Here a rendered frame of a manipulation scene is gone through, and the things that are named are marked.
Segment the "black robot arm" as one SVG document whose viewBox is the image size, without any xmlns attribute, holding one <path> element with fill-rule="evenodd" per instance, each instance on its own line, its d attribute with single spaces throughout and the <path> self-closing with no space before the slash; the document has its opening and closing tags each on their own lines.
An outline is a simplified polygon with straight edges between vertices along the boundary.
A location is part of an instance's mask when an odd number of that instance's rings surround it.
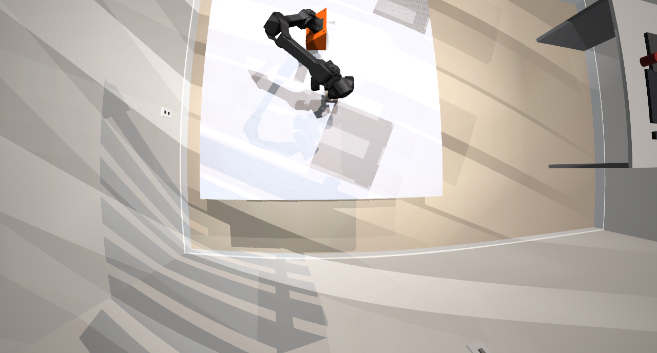
<svg viewBox="0 0 657 353">
<path fill-rule="evenodd" d="M 294 26 L 301 30 L 309 28 L 314 33 L 321 32 L 324 18 L 318 18 L 315 13 L 312 9 L 302 9 L 298 14 L 284 16 L 281 12 L 273 11 L 263 27 L 269 39 L 306 66 L 315 82 L 326 87 L 329 99 L 343 99 L 351 95 L 353 89 L 340 74 L 340 68 L 331 60 L 326 62 L 314 57 L 289 34 L 289 28 Z M 275 36 L 280 32 L 276 39 Z"/>
</svg>

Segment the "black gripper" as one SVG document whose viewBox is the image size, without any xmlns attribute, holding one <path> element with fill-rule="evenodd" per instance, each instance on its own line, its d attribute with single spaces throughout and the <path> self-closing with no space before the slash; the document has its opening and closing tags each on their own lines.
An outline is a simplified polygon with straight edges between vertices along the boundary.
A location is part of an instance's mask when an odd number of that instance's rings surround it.
<svg viewBox="0 0 657 353">
<path fill-rule="evenodd" d="M 350 84 L 351 88 L 354 90 L 354 77 L 353 76 L 345 76 L 346 81 L 348 84 Z M 319 91 L 321 90 L 320 84 L 315 82 L 314 78 L 311 77 L 311 90 L 312 91 Z M 324 87 L 324 91 L 327 91 L 326 87 Z"/>
</svg>

